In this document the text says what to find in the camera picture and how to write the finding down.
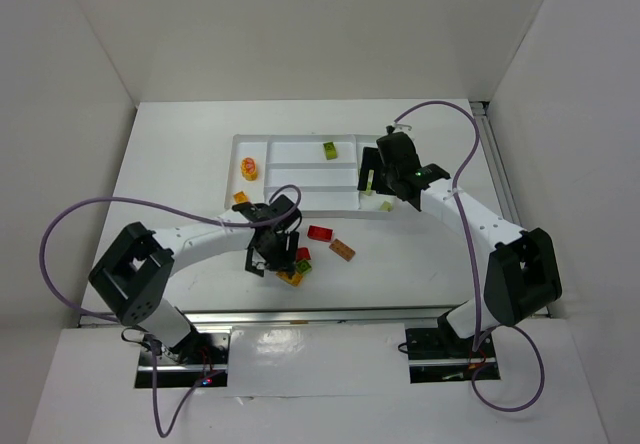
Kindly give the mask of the orange lego plate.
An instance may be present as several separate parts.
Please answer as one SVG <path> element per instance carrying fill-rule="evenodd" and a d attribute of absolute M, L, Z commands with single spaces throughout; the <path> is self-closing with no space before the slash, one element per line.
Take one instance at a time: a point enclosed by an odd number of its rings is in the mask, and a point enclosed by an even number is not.
<path fill-rule="evenodd" d="M 292 287 L 298 287 L 304 280 L 304 275 L 299 272 L 287 273 L 279 271 L 275 273 L 276 277 Z"/>

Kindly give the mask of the small orange square lego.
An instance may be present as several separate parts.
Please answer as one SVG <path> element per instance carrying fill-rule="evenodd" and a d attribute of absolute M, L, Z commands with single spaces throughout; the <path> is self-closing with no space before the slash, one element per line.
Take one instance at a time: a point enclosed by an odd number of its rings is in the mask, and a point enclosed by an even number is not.
<path fill-rule="evenodd" d="M 233 195 L 233 199 L 234 199 L 234 203 L 235 204 L 243 204 L 243 203 L 249 203 L 250 202 L 250 198 L 243 191 L 239 191 L 239 192 L 235 193 Z"/>

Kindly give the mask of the yellow oval lego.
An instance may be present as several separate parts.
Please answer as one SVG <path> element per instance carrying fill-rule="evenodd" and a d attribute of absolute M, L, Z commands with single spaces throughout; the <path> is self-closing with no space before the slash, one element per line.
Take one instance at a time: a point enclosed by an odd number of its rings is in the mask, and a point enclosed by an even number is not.
<path fill-rule="evenodd" d="M 241 161 L 240 170 L 242 177 L 247 181 L 255 181 L 259 177 L 258 165 L 252 157 L 246 157 Z"/>

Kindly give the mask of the light green lego block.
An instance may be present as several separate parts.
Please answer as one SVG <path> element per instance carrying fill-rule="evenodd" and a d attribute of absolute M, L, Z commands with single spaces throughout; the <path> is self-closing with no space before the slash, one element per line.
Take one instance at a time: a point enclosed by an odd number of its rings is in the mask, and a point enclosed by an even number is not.
<path fill-rule="evenodd" d="M 374 180 L 374 170 L 370 169 L 367 174 L 366 188 L 364 194 L 366 196 L 371 196 L 373 192 L 373 180 Z"/>

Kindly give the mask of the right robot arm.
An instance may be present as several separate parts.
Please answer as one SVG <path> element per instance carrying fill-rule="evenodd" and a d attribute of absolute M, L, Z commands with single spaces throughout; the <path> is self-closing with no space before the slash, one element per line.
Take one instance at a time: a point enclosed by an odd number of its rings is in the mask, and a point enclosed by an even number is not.
<path fill-rule="evenodd" d="M 474 296 L 437 320 L 446 346 L 500 325 L 513 327 L 561 297 L 551 236 L 503 219 L 440 166 L 423 166 L 406 133 L 388 134 L 363 149 L 358 189 L 394 196 L 472 245 Z"/>

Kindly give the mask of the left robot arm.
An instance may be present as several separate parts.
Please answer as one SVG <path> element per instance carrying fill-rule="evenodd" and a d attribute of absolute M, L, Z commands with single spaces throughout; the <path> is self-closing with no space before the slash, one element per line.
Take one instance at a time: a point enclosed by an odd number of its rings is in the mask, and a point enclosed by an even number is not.
<path fill-rule="evenodd" d="M 179 361 L 208 342 L 165 297 L 179 271 L 218 255 L 243 251 L 244 270 L 258 277 L 296 272 L 302 214 L 287 196 L 264 204 L 241 203 L 210 223 L 150 230 L 127 225 L 94 265 L 89 282 L 125 327 L 137 327 Z"/>

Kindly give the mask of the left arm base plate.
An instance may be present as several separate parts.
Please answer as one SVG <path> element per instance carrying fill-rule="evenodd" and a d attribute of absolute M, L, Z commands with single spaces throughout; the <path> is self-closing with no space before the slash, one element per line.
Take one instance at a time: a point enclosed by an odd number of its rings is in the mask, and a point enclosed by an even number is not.
<path fill-rule="evenodd" d="M 199 379 L 203 388 L 223 388 L 228 383 L 228 357 L 230 348 L 230 330 L 213 328 L 200 331 L 202 341 L 185 357 L 171 353 L 166 347 L 157 344 L 154 355 L 157 360 L 157 387 L 159 389 L 188 389 Z M 125 328 L 121 340 L 139 347 L 139 357 L 135 375 L 136 389 L 152 387 L 152 349 L 144 334 L 135 328 Z"/>

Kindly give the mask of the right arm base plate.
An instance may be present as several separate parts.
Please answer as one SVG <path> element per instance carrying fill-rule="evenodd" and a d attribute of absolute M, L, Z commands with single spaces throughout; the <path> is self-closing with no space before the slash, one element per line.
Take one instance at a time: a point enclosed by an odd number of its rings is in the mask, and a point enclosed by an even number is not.
<path fill-rule="evenodd" d="M 477 370 L 479 380 L 501 379 L 490 338 L 473 351 L 471 338 L 446 342 L 436 328 L 408 328 L 397 350 L 408 358 L 412 384 L 470 381 Z"/>

